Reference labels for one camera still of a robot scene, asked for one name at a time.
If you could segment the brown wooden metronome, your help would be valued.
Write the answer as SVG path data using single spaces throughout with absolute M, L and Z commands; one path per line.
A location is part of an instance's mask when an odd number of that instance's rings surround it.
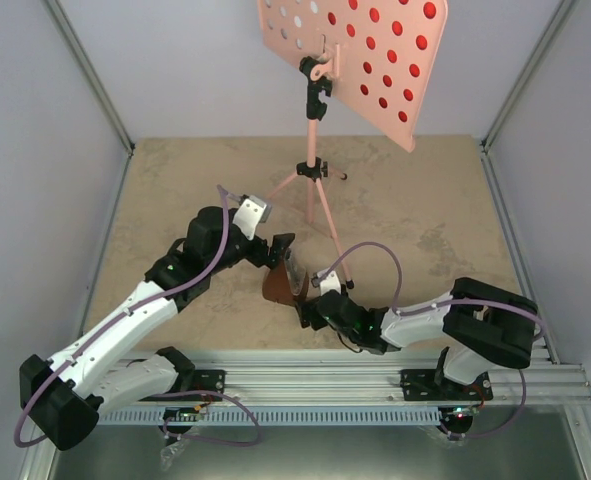
M 296 298 L 290 291 L 286 276 L 284 261 L 276 268 L 270 270 L 262 283 L 262 296 L 265 300 L 286 306 L 295 306 L 305 298 Z

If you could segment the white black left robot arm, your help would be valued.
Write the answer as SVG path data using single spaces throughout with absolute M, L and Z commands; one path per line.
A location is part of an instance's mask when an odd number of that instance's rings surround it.
M 159 350 L 133 374 L 109 375 L 113 364 L 148 333 L 174 318 L 210 287 L 220 271 L 241 261 L 275 270 L 295 240 L 256 233 L 268 214 L 251 198 L 237 208 L 199 210 L 185 236 L 155 261 L 111 314 L 47 359 L 33 354 L 19 368 L 22 421 L 32 420 L 57 449 L 69 450 L 112 407 L 147 397 L 182 399 L 193 390 L 193 364 L 174 348 Z

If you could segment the clear plastic metronome cover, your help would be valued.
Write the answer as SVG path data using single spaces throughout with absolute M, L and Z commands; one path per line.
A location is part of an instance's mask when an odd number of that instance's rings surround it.
M 284 265 L 291 293 L 296 298 L 305 298 L 308 292 L 309 275 L 293 249 L 287 250 Z

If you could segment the pink music stand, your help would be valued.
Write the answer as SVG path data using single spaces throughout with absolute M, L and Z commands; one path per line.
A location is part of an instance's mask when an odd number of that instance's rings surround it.
M 339 238 L 323 179 L 345 180 L 317 155 L 318 126 L 335 98 L 406 152 L 449 16 L 447 0 L 271 1 L 257 4 L 264 45 L 306 79 L 306 159 L 272 190 L 307 181 L 306 220 L 322 205 Z

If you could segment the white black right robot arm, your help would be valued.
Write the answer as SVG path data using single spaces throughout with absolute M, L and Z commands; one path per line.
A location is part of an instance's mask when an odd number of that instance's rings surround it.
M 544 335 L 538 306 L 521 295 L 469 277 L 451 290 L 408 307 L 367 309 L 341 289 L 324 289 L 296 310 L 304 328 L 331 328 L 356 351 L 383 355 L 426 341 L 448 339 L 436 367 L 426 373 L 405 370 L 406 395 L 456 399 L 494 367 L 524 370 L 532 345 Z

